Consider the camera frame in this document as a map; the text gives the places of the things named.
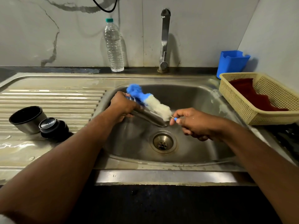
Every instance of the black cable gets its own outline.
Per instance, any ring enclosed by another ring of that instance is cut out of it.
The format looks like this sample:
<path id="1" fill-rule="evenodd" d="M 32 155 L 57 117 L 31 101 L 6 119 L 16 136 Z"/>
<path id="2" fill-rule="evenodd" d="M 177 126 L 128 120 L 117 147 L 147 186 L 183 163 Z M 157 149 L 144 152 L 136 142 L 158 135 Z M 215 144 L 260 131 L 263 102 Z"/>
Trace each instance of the black cable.
<path id="1" fill-rule="evenodd" d="M 104 12 L 113 12 L 114 11 L 114 9 L 115 9 L 115 7 L 116 7 L 116 3 L 117 3 L 117 0 L 115 0 L 115 4 L 114 4 L 114 7 L 113 7 L 113 9 L 111 9 L 111 10 L 105 10 L 105 9 L 103 9 L 95 0 L 93 0 L 94 1 L 94 3 L 101 9 L 101 10 L 103 10 Z"/>

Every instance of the sink drain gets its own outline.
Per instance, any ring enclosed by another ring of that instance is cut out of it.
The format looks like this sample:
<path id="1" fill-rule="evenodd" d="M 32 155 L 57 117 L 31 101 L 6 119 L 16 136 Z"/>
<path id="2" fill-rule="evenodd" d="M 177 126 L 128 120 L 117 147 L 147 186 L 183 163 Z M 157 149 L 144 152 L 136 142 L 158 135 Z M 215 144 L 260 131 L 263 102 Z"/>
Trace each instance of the sink drain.
<path id="1" fill-rule="evenodd" d="M 169 153 L 176 148 L 176 139 L 169 131 L 158 131 L 150 138 L 152 148 L 159 153 Z"/>

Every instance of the plastic water bottle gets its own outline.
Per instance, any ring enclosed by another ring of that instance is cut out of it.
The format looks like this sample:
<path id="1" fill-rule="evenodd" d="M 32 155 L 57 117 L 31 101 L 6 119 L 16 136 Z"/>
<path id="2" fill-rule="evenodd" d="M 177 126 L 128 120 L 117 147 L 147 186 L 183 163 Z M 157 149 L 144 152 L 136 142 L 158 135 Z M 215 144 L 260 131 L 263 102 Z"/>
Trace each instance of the plastic water bottle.
<path id="1" fill-rule="evenodd" d="M 107 44 L 108 58 L 111 71 L 123 71 L 123 51 L 121 48 L 121 36 L 112 18 L 106 19 L 105 40 Z"/>

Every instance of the woven basket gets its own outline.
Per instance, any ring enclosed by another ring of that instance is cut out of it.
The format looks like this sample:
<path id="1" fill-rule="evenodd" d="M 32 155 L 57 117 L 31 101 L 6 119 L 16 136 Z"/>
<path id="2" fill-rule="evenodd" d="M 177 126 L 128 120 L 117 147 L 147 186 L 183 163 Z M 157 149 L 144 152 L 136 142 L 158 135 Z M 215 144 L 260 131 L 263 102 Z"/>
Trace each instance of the woven basket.
<path id="1" fill-rule="evenodd" d="M 271 77 L 260 73 L 223 73 L 219 91 L 248 125 L 291 124 L 299 120 L 299 95 Z M 252 105 L 229 81 L 253 78 L 258 94 L 267 95 L 273 106 L 289 111 L 263 111 Z"/>

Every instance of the black countertop edge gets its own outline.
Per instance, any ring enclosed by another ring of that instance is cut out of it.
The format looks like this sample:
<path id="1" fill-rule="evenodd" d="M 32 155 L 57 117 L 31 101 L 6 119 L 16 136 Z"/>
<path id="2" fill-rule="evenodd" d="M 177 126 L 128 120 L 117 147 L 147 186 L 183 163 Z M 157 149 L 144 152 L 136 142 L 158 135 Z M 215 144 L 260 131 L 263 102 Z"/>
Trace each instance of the black countertop edge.
<path id="1" fill-rule="evenodd" d="M 158 73 L 158 67 L 125 67 L 124 71 L 112 72 L 110 67 L 22 67 L 0 66 L 1 74 L 29 73 L 87 73 L 87 74 L 162 74 L 162 75 L 216 75 L 217 67 L 170 67 L 167 73 Z"/>

